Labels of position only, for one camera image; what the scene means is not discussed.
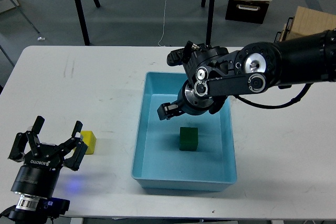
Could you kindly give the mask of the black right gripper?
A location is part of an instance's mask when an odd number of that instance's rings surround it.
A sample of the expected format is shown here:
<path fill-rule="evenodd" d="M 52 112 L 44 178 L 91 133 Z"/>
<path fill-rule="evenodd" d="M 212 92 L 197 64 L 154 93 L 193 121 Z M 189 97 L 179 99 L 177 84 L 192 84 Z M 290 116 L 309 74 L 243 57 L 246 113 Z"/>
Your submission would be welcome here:
<path fill-rule="evenodd" d="M 157 113 L 160 121 L 169 120 L 184 113 L 201 115 L 208 111 L 210 114 L 216 114 L 221 110 L 226 99 L 226 95 L 214 98 L 199 98 L 194 94 L 189 81 L 186 80 L 178 93 L 177 101 L 161 104 Z"/>

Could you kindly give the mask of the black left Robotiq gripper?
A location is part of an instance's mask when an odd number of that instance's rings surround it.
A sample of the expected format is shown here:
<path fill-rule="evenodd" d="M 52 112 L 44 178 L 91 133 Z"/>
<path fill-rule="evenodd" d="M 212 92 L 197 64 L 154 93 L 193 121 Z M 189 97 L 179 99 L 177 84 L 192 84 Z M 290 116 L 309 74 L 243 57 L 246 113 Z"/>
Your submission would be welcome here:
<path fill-rule="evenodd" d="M 88 145 L 83 141 L 83 124 L 76 121 L 71 137 L 61 143 L 41 144 L 38 134 L 44 124 L 42 116 L 36 120 L 30 130 L 17 133 L 9 159 L 23 161 L 11 187 L 14 193 L 50 198 L 53 195 L 61 167 L 77 171 L 84 158 Z M 24 153 L 27 143 L 30 151 Z"/>

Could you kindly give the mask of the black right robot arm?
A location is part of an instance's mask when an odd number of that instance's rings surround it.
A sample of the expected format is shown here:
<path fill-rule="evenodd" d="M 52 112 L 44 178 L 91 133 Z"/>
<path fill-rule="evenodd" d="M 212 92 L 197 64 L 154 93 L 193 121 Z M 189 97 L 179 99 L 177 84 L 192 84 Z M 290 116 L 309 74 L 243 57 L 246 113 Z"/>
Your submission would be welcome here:
<path fill-rule="evenodd" d="M 217 113 L 229 96 L 243 100 L 268 88 L 304 84 L 290 103 L 301 100 L 313 83 L 335 81 L 335 30 L 281 42 L 257 42 L 229 52 L 188 41 L 171 51 L 169 66 L 184 67 L 187 80 L 177 100 L 157 110 L 160 120 L 182 115 Z"/>

